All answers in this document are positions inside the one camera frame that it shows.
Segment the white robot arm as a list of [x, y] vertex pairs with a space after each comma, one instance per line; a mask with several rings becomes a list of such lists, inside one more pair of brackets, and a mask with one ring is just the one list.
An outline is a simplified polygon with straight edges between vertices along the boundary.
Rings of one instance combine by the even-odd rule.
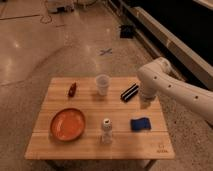
[[200, 114], [213, 125], [213, 92], [171, 77], [171, 70], [170, 62], [163, 57], [140, 67], [137, 71], [140, 99], [153, 101], [156, 93], [162, 92]]

